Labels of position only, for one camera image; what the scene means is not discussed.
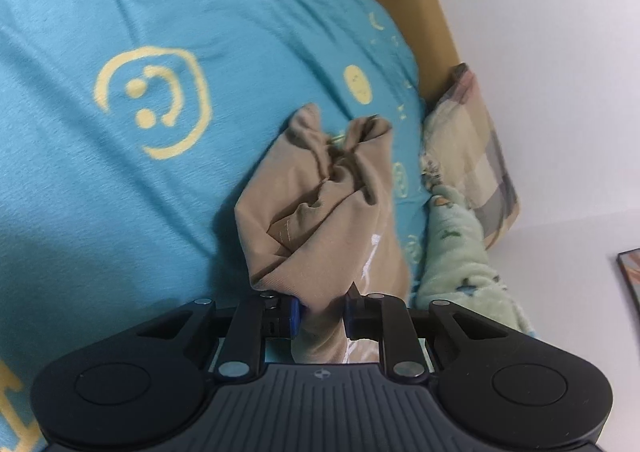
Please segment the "tan beige garment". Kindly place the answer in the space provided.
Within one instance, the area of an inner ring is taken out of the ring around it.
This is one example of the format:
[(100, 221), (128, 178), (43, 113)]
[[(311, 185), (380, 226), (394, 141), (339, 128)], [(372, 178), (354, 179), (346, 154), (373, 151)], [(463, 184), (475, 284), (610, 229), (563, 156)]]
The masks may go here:
[(342, 320), (349, 287), (409, 295), (410, 272), (395, 227), (393, 128), (357, 117), (341, 145), (319, 108), (300, 108), (262, 158), (234, 207), (250, 284), (304, 306), (292, 342), (298, 363), (378, 360), (378, 345), (350, 340)]

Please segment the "light green printed blanket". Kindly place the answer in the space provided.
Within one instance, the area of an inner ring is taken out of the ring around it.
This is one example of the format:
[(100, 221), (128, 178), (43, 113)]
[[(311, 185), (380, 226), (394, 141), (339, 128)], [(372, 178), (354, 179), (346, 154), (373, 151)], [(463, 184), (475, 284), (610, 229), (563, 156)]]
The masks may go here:
[(423, 276), (413, 304), (425, 309), (448, 301), (513, 330), (535, 334), (524, 310), (489, 264), (484, 231), (465, 197), (439, 185), (428, 200), (428, 227)]

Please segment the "plaid beige pillow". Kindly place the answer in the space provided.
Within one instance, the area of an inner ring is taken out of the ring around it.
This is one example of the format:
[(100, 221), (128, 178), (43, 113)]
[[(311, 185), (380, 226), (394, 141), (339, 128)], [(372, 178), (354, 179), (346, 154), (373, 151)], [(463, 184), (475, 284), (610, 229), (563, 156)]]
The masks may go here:
[(475, 73), (458, 64), (451, 76), (423, 124), (422, 174), (428, 188), (444, 185), (463, 195), (490, 249), (518, 219), (520, 200)]

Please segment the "turquoise patterned bed sheet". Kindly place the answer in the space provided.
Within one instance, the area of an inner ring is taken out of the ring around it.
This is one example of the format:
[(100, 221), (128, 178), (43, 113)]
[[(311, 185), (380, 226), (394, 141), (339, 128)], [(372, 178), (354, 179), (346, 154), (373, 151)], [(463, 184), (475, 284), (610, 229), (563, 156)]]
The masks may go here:
[(1, 446), (38, 451), (52, 360), (250, 291), (233, 208), (312, 102), (393, 125), (396, 231), (422, 257), (418, 67), (373, 0), (1, 0)]

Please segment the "tan wooden headboard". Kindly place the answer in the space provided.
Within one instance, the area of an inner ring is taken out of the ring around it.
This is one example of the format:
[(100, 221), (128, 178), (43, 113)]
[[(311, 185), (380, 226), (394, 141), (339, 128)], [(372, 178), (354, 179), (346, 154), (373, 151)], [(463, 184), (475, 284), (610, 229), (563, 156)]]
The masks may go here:
[(419, 70), (418, 90), (429, 104), (439, 101), (452, 83), (454, 68), (461, 64), (439, 0), (375, 0), (410, 47)]

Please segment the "dark picture frame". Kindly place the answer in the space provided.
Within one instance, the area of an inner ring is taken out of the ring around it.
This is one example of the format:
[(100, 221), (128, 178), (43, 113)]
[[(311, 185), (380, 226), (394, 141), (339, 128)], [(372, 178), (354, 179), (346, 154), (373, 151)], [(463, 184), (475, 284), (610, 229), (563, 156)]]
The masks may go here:
[(640, 249), (633, 249), (617, 255), (617, 264), (636, 304), (640, 301)]

